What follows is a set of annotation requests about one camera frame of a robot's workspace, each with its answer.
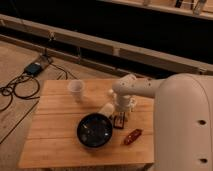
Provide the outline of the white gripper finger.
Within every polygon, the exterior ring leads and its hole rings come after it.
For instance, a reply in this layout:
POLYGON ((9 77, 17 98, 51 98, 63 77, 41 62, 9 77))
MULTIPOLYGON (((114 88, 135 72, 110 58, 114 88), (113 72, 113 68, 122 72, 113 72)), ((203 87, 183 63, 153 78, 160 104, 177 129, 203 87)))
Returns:
POLYGON ((125 118, 124 120, 125 120, 125 121, 128 121, 129 115, 130 115, 129 112, 124 112, 124 118, 125 118))
POLYGON ((114 119, 119 119, 120 118, 120 112, 114 112, 114 119))

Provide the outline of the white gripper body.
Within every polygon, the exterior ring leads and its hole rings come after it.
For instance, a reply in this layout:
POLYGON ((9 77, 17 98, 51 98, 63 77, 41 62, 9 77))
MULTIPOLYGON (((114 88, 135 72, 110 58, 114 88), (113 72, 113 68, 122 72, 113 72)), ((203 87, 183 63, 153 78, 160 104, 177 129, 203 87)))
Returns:
POLYGON ((114 104, 117 112, 131 112, 136 106, 136 99, 130 95, 117 95, 114 104))

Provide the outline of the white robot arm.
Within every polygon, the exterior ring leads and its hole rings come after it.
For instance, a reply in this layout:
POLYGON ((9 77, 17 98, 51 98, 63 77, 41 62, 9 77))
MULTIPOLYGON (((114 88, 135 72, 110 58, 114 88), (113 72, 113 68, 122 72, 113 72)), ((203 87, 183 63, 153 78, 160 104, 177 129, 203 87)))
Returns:
POLYGON ((120 111, 126 95, 154 100, 154 171, 213 171, 213 76, 141 80, 129 74, 112 89, 120 111))

